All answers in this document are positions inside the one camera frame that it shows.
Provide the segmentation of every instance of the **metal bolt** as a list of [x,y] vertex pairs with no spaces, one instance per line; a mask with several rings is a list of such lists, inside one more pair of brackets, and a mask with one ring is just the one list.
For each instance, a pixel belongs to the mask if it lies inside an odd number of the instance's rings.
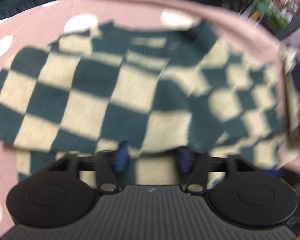
[[112,183],[105,183],[101,185],[100,189],[104,192],[113,192],[117,189],[117,186]]
[[200,193],[204,190],[204,187],[200,184],[191,184],[188,186],[188,190],[193,193]]

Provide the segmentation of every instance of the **checkered pattern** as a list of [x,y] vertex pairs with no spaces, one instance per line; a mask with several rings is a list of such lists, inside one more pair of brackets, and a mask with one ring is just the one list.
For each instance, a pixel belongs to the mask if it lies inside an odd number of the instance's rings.
[[[18,155],[26,175],[56,152],[94,154],[121,141],[133,157],[189,146],[273,166],[283,128],[273,70],[233,54],[205,23],[184,32],[107,24],[66,34],[5,64],[0,140],[31,151]],[[160,163],[165,174],[152,181],[149,160],[140,158],[136,181],[174,182],[171,164]]]

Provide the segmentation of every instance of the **black circular disc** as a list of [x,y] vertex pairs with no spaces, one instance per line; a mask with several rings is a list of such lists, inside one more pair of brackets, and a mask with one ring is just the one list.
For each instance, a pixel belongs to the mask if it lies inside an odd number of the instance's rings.
[[42,172],[13,187],[7,196],[12,218],[31,227],[53,228],[83,217],[93,204],[92,189],[64,171]]
[[216,211],[229,222],[268,228],[286,223],[297,208],[293,190],[265,172],[238,172],[211,192]]

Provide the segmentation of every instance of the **polka dot tablecloth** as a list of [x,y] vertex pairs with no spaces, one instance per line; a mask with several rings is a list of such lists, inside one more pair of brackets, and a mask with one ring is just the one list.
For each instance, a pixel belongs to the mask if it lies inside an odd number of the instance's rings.
[[[220,8],[183,0],[58,0],[0,21],[0,70],[23,46],[47,44],[64,32],[112,20],[128,29],[187,29],[201,19],[211,22],[234,50],[245,50],[256,60],[272,61],[281,67],[278,43],[270,34]],[[6,195],[17,183],[18,171],[29,165],[17,158],[16,151],[0,142],[0,235],[13,225],[5,207]],[[160,168],[170,169],[169,165],[162,161]],[[156,168],[149,168],[149,178],[151,172],[156,173]]]

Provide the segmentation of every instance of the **ribbed gray panel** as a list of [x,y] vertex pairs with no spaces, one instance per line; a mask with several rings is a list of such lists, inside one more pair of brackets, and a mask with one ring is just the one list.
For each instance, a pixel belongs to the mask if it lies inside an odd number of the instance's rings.
[[294,240],[286,226],[248,230],[217,217],[202,197],[179,186],[127,186],[100,198],[72,225],[55,229],[15,226],[3,240]]

